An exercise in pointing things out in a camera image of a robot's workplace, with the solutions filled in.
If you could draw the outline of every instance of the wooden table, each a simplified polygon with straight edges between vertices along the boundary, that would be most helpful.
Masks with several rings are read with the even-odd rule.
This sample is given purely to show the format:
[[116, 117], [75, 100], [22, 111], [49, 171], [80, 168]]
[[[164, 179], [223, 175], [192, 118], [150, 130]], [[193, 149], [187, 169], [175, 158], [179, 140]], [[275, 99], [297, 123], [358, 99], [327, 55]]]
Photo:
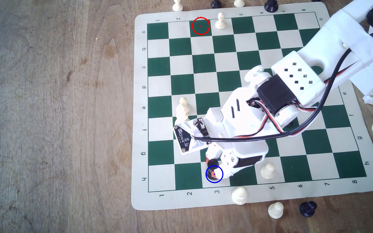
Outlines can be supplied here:
[[[186, 11], [210, 2], [182, 0]], [[324, 0], [331, 15], [349, 2]], [[277, 220], [272, 202], [132, 208], [133, 25], [172, 5], [0, 0], [0, 232], [373, 232], [373, 192], [310, 198], [313, 218], [290, 211], [308, 199], [283, 201]], [[373, 139], [373, 106], [356, 93]]]

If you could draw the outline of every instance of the white robotic arm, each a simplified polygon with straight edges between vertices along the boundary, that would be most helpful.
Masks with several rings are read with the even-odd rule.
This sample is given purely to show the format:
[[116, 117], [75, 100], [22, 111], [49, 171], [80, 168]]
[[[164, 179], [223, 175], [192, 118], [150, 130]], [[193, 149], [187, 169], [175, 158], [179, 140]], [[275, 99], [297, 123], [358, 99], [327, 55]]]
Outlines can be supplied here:
[[[274, 64], [273, 76], [256, 66], [245, 76], [249, 86], [234, 90], [222, 107], [210, 108], [204, 118], [175, 125], [181, 153], [208, 148], [207, 177], [217, 180], [263, 161], [268, 152], [265, 139], [303, 132], [329, 91], [373, 62], [373, 36], [359, 24], [372, 9], [373, 0], [354, 0], [306, 46]], [[312, 66], [322, 67], [323, 72], [317, 75]], [[310, 108], [317, 102], [317, 110]], [[300, 111], [314, 113], [304, 125], [284, 132], [282, 128]]]

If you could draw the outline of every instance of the chessboard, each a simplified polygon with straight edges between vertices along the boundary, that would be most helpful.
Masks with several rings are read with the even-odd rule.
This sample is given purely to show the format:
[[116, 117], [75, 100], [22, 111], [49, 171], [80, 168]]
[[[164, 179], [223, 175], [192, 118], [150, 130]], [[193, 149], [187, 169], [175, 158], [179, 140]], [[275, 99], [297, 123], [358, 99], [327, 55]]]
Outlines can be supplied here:
[[[216, 29], [219, 12], [225, 29]], [[352, 83], [330, 94], [318, 118], [297, 137], [267, 140], [263, 162], [218, 183], [205, 171], [205, 150], [181, 156], [173, 134], [181, 97], [189, 119], [221, 107], [254, 66], [270, 67], [305, 46], [329, 19], [323, 3], [142, 14], [135, 22], [132, 206], [161, 210], [234, 204], [236, 187], [247, 202], [373, 191], [373, 144]], [[320, 67], [313, 67], [320, 73]], [[302, 124], [301, 112], [288, 131]], [[260, 170], [276, 167], [266, 180]]]

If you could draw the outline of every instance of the black chess piece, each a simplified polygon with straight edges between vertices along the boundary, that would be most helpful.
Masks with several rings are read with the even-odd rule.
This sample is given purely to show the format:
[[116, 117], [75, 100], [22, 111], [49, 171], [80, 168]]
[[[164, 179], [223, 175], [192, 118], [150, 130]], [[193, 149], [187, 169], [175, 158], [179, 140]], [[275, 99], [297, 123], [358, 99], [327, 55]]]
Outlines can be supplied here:
[[267, 12], [274, 13], [278, 10], [278, 4], [276, 0], [268, 0], [266, 4], [264, 4], [264, 9]]
[[220, 0], [214, 0], [211, 3], [211, 8], [213, 8], [213, 9], [221, 8], [221, 2], [220, 2]]
[[318, 207], [316, 202], [310, 201], [310, 202], [303, 202], [300, 204], [300, 213], [304, 217], [312, 217], [315, 214], [315, 209]]

